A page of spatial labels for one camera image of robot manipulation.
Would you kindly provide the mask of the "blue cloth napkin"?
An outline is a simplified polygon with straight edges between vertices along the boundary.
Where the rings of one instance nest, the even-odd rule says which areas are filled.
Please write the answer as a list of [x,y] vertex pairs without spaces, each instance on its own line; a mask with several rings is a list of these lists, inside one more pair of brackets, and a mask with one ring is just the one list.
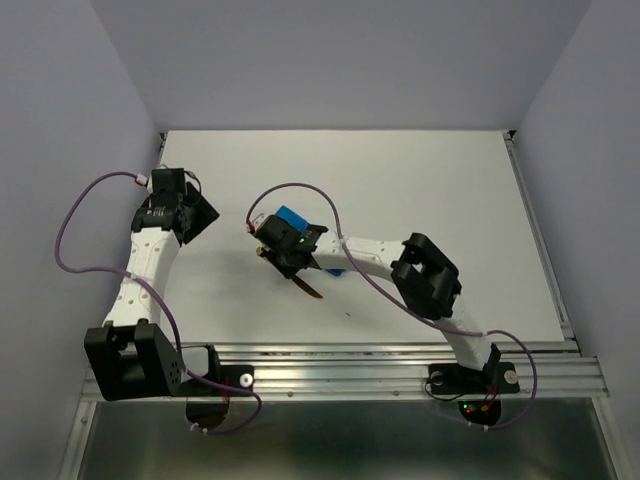
[[[301,233],[304,232],[309,226],[309,222],[307,220],[284,205],[279,207],[279,209],[275,212],[275,216],[284,220],[291,227]],[[328,269],[325,271],[334,277],[340,277],[346,272],[346,270],[344,269]]]

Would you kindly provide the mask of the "gold knife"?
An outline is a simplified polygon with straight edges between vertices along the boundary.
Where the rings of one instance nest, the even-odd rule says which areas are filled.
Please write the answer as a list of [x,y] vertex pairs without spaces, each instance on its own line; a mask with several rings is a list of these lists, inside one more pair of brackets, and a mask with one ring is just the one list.
[[[259,257],[267,260],[272,265],[274,265],[274,263],[269,259],[270,252],[268,250],[265,250],[263,247],[257,247],[256,254]],[[299,278],[297,275],[293,275],[292,277],[289,278],[289,280],[293,282],[302,291],[304,291],[306,294],[310,295],[312,298],[323,299],[323,296],[318,291],[312,288],[309,284],[307,284],[304,280]]]

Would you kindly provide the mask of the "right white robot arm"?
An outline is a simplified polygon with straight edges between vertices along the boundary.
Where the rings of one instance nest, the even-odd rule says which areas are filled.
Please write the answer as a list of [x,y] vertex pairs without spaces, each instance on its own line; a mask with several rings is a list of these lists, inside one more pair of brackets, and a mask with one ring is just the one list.
[[405,241],[342,237],[320,225],[300,229],[278,214],[257,216],[249,232],[261,244],[259,255],[287,279],[315,269],[391,282],[409,314],[442,332],[466,387],[482,390],[495,380],[499,350],[468,313],[458,268],[425,235],[413,233]]

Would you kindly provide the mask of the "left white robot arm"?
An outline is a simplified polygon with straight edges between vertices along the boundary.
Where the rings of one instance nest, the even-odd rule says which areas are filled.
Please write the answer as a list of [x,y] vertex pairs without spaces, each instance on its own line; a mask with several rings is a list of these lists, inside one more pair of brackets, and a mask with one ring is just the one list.
[[180,248],[219,218],[188,170],[154,169],[147,187],[131,222],[130,255],[116,299],[102,326],[84,339],[107,401],[178,394],[182,362],[160,327],[160,301]]

